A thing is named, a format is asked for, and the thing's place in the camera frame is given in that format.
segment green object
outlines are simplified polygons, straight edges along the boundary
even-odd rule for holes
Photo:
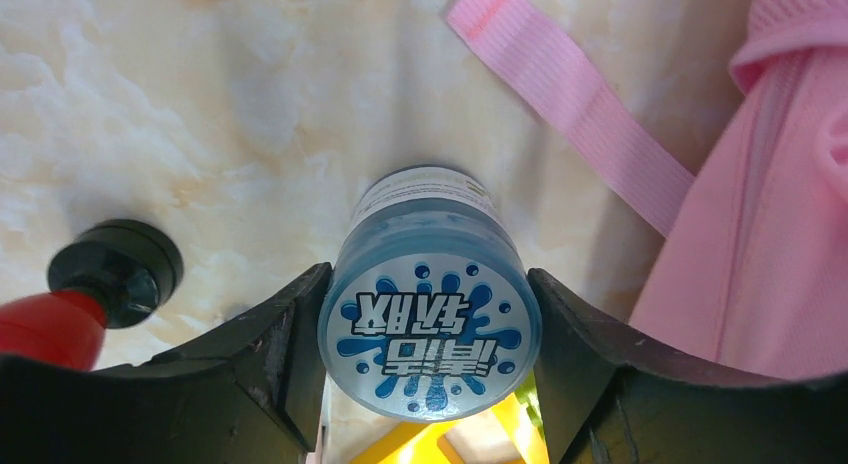
[[[539,393],[536,391],[536,376],[531,371],[527,379],[515,389],[515,397],[530,416],[530,422],[539,430],[542,440],[545,439],[545,428],[542,425],[542,411],[539,408]]]

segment bottle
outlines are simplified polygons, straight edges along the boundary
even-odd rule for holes
[[[460,419],[531,371],[539,307],[488,191],[436,166],[377,182],[357,206],[321,309],[321,357],[378,414]]]

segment blue splash logo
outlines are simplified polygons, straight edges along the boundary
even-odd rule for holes
[[[441,276],[440,290],[433,292],[428,280],[430,266],[421,262],[412,271],[418,279],[414,292],[401,292],[390,277],[381,276],[376,279],[374,292],[358,293],[355,301],[340,307],[341,316],[350,321],[353,337],[336,343],[338,354],[353,357],[379,349],[373,358],[374,367],[362,359],[354,363],[359,374],[379,371],[386,376],[374,389],[376,397],[393,395],[398,380],[405,377],[403,395],[412,398],[418,393],[421,376],[427,376],[430,386],[424,407],[437,412],[447,407],[450,396],[459,396],[466,389],[478,396],[485,394],[481,379],[490,372],[515,371],[512,361],[499,363],[497,353],[500,349],[517,349],[521,333],[514,328],[483,332],[481,328],[489,325],[489,317],[475,317],[492,301],[487,283],[478,283],[466,296],[458,292],[462,283],[459,274],[447,272]],[[466,275],[478,273],[476,264],[466,266]],[[511,310],[507,301],[497,306],[502,314]],[[450,396],[445,387],[448,376],[459,378],[451,385]],[[421,403],[411,400],[407,410],[417,413],[422,410]]]

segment black rubber cap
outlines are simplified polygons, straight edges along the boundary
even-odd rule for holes
[[[143,222],[106,221],[82,233],[50,262],[51,291],[78,289],[103,305],[107,326],[134,326],[174,293],[183,278],[177,246]]]

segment label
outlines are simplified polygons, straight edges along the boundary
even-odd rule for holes
[[[354,210],[351,229],[393,204],[428,198],[467,204],[500,224],[492,197],[482,184],[443,167],[416,167],[387,176],[366,192]]]
[[[322,319],[321,347],[332,378],[366,407],[406,420],[457,419],[524,379],[535,358],[532,315],[486,266],[408,255],[342,291]]]

